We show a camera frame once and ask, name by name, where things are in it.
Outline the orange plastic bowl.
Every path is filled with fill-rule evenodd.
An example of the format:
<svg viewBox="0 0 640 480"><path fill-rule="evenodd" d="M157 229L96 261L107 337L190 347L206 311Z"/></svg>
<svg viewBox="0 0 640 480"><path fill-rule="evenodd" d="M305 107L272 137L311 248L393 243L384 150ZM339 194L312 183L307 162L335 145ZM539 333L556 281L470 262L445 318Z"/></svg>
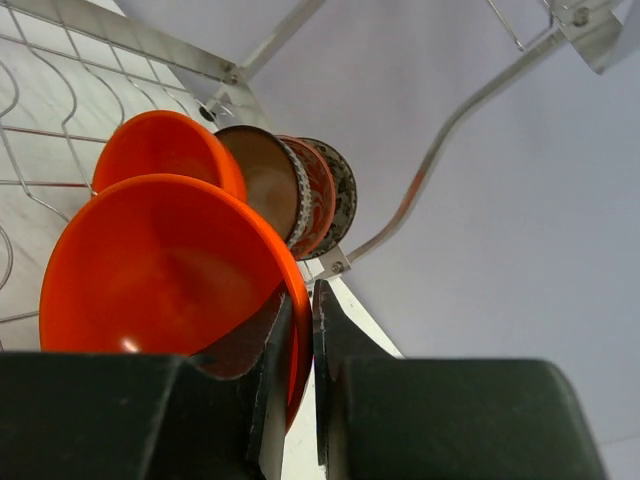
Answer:
<svg viewBox="0 0 640 480"><path fill-rule="evenodd" d="M195 178L149 174L86 203L59 236L39 301L47 352L193 355L283 287L293 332L286 418L309 378L311 308L284 241L249 205Z"/></svg>
<svg viewBox="0 0 640 480"><path fill-rule="evenodd" d="M195 120L174 111L147 111L117 128L100 154L92 187L100 192L148 174L196 178L248 200L245 180L228 148Z"/></svg>

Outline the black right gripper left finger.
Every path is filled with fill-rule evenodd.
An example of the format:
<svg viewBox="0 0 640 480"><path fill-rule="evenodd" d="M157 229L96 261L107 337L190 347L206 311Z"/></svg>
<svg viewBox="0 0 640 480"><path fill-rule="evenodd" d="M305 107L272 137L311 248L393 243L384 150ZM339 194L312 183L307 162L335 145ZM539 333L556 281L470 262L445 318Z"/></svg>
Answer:
<svg viewBox="0 0 640 480"><path fill-rule="evenodd" d="M277 479L292 301L191 357L1 356L5 479Z"/></svg>

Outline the floral black-white patterned bowl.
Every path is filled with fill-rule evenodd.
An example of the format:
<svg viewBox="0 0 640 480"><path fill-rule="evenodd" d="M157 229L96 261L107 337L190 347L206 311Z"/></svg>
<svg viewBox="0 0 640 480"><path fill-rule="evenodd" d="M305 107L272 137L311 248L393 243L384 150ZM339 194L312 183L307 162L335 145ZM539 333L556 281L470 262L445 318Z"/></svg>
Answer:
<svg viewBox="0 0 640 480"><path fill-rule="evenodd" d="M344 239L355 220L358 195L353 170L338 150L318 139L300 137L300 140L313 147L325 159L332 173L336 192L334 217L329 230L320 244L304 257L304 260L311 260L329 252Z"/></svg>

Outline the white orange patterned bowl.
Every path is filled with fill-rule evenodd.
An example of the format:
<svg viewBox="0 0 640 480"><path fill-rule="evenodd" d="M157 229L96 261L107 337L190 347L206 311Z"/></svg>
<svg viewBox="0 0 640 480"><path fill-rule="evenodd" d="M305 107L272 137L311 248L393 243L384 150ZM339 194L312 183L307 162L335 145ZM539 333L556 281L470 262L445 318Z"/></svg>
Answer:
<svg viewBox="0 0 640 480"><path fill-rule="evenodd" d="M310 140L286 135L278 138L296 155L309 181L309 215L302 235L291 247L296 260L306 260L316 254L333 221L336 204L334 178L319 148L313 147Z"/></svg>

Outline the brown cream-inside bowl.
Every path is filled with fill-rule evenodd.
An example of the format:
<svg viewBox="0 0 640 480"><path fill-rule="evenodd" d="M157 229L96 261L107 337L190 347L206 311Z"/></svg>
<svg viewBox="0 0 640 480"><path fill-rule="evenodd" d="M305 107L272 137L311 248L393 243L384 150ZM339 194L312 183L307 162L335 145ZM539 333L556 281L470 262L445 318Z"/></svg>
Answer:
<svg viewBox="0 0 640 480"><path fill-rule="evenodd" d="M293 247L309 217L309 182L294 152L275 135L251 125L226 127L215 136L241 170L249 206Z"/></svg>

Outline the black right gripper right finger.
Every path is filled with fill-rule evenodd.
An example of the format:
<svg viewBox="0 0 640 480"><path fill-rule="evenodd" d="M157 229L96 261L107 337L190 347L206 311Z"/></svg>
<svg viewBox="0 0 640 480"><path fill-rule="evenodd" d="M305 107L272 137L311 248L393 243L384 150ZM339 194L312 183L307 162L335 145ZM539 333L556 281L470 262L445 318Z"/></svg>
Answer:
<svg viewBox="0 0 640 480"><path fill-rule="evenodd" d="M553 363L397 358L315 284L318 462L329 479L603 479L578 396Z"/></svg>

